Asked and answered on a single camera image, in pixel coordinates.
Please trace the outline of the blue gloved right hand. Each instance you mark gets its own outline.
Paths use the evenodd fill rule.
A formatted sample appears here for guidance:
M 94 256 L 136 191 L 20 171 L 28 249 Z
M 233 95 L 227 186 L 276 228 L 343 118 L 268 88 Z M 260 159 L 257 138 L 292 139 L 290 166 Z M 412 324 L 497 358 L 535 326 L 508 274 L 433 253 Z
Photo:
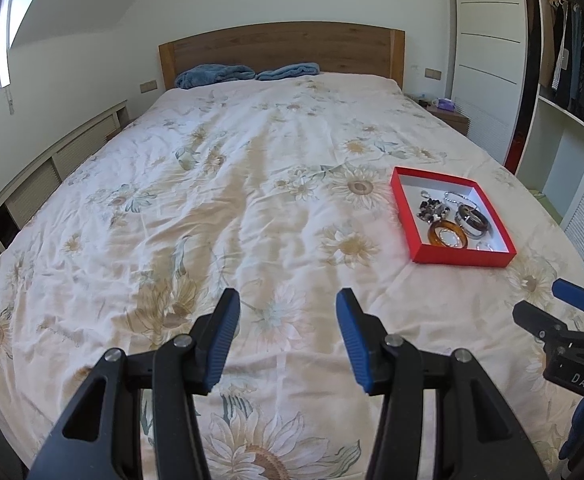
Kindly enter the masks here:
M 568 479 L 584 457 L 584 399 L 575 408 L 570 422 L 567 440 L 558 451 L 560 460 L 559 479 Z

